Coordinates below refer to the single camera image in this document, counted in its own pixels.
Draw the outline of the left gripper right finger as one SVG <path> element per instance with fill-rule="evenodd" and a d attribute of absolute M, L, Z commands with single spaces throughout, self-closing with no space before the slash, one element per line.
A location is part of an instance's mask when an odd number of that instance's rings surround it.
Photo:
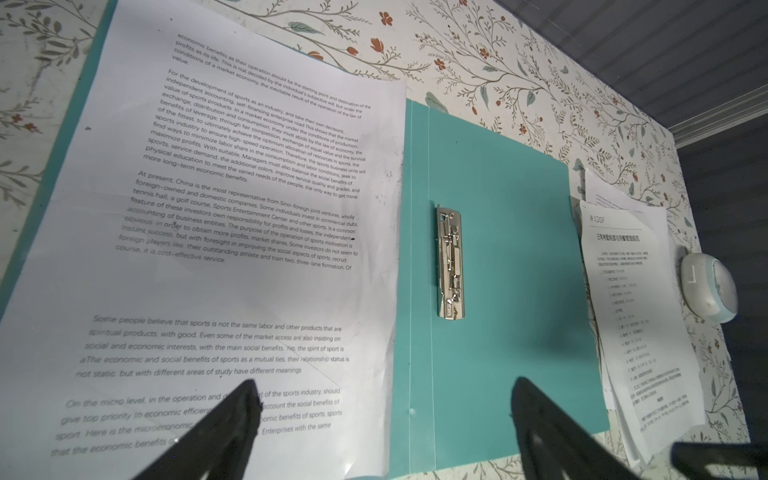
<path fill-rule="evenodd" d="M 529 379 L 516 380 L 511 417 L 527 479 L 635 479 Z"/>

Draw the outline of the teal paper folder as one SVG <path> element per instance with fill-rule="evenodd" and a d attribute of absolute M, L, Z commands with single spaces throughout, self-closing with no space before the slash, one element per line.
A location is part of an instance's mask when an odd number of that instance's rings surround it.
<path fill-rule="evenodd" d="M 1 288 L 2 309 L 22 265 L 91 84 L 106 35 L 70 104 Z M 566 167 L 540 152 L 407 99 L 387 477 L 518 452 L 510 391 L 525 376 L 590 432 L 607 427 L 587 317 Z M 461 320 L 439 316 L 436 208 L 461 214 Z"/>

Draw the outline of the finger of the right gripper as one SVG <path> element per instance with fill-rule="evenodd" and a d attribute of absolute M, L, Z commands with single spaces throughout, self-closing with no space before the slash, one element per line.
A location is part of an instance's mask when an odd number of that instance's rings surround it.
<path fill-rule="evenodd" d="M 752 467 L 767 472 L 767 443 L 715 444 L 676 442 L 671 447 L 672 466 L 688 479 L 717 479 L 708 467 Z"/>

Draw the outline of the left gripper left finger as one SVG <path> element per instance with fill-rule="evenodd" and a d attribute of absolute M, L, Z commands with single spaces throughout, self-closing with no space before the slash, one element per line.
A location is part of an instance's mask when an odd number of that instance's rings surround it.
<path fill-rule="evenodd" d="M 243 479 L 262 410 L 256 382 L 243 381 L 136 477 Z"/>

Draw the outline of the printed English text sheet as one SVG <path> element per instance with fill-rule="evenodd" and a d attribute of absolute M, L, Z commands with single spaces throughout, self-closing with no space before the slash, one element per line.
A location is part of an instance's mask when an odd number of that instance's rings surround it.
<path fill-rule="evenodd" d="M 131 478 L 246 380 L 247 478 L 387 476 L 406 102 L 117 2 L 2 309 L 2 477 Z"/>

